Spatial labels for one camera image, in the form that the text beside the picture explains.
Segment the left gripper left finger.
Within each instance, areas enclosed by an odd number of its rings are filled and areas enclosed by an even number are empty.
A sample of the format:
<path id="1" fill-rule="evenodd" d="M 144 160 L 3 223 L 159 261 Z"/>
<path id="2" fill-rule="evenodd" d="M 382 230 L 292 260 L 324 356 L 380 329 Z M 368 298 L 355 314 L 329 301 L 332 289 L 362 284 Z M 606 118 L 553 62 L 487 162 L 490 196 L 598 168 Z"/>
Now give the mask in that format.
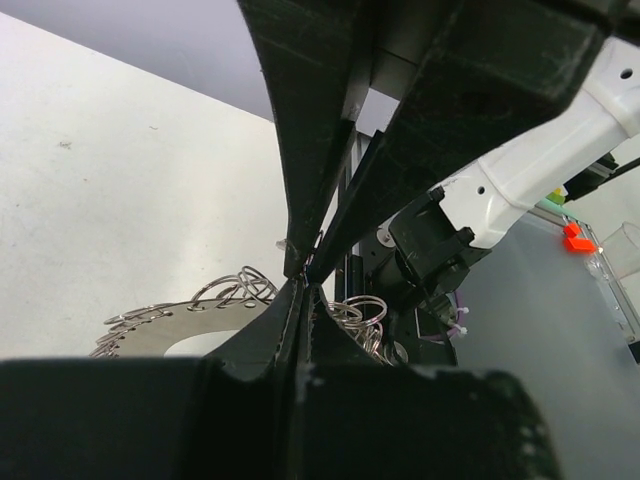
<path id="1" fill-rule="evenodd" d="M 200 358 L 1 365 L 5 479 L 291 479 L 304 287 Z"/>

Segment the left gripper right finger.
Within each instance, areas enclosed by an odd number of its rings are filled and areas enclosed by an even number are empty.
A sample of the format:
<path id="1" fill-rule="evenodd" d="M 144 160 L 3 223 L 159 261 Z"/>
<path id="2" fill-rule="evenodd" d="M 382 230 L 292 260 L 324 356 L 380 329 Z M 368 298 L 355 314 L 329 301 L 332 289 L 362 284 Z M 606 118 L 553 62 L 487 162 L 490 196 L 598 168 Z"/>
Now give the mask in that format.
<path id="1" fill-rule="evenodd" d="M 296 479 L 559 479 L 546 422 L 496 370 L 382 366 L 297 286 L 292 402 Z"/>

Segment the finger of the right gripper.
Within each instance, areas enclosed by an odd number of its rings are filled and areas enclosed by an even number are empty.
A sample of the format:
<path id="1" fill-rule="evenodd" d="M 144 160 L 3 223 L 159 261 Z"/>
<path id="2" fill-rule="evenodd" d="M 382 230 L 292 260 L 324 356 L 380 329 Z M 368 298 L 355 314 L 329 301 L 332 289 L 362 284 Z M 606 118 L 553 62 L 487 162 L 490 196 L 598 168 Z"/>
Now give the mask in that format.
<path id="1" fill-rule="evenodd" d="M 284 274 L 298 275 L 344 169 L 367 95 L 376 1 L 239 4 L 267 86 L 288 227 Z"/>
<path id="2" fill-rule="evenodd" d="M 571 104 L 608 35 L 604 1 L 449 1 L 417 74 L 358 167 L 309 269 L 422 192 Z"/>

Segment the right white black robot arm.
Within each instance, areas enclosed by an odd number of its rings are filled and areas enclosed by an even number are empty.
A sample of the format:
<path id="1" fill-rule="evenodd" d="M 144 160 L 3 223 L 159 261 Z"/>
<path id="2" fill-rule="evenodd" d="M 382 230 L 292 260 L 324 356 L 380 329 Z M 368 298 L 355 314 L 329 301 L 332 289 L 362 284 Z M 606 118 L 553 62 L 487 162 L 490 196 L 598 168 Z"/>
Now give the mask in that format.
<path id="1" fill-rule="evenodd" d="M 324 281 L 434 186 L 488 250 L 639 132 L 635 1 L 243 1 L 283 171 L 287 278 Z"/>

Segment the large metal keyring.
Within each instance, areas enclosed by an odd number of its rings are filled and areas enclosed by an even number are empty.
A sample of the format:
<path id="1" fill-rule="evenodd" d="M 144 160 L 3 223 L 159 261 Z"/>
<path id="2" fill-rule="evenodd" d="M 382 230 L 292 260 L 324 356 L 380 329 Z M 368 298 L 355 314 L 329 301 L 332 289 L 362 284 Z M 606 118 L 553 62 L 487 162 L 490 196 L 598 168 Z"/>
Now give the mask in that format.
<path id="1" fill-rule="evenodd" d="M 219 277 L 184 302 L 139 307 L 104 322 L 92 358 L 196 356 L 221 346 L 272 303 L 279 289 L 259 270 L 244 266 Z M 384 352 L 384 300 L 357 295 L 331 301 L 329 315 L 370 357 L 389 365 Z"/>

